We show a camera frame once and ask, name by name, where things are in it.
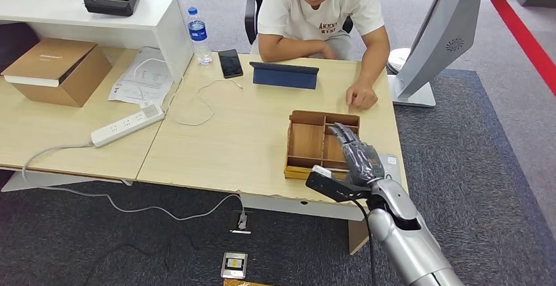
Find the person's left hand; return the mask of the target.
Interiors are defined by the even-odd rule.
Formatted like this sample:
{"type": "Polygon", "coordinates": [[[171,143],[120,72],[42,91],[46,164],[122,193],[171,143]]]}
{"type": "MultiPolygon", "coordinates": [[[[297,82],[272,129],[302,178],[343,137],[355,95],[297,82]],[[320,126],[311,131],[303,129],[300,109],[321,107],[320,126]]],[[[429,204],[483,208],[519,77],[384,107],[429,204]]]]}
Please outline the person's left hand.
{"type": "Polygon", "coordinates": [[[373,107],[377,101],[376,93],[366,83],[356,82],[346,91],[346,104],[354,108],[367,110],[373,107]]]}

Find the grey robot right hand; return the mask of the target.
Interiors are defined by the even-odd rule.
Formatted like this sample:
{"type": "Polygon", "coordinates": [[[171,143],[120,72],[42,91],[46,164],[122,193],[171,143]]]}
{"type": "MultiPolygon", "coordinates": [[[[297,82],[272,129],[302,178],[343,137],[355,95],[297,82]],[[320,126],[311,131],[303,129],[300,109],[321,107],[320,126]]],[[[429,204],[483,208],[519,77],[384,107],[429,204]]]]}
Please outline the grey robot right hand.
{"type": "Polygon", "coordinates": [[[350,128],[342,123],[335,122],[330,129],[335,134],[348,165],[348,173],[345,178],[347,183],[370,187],[373,182],[385,178],[384,166],[373,146],[362,142],[350,128]]]}

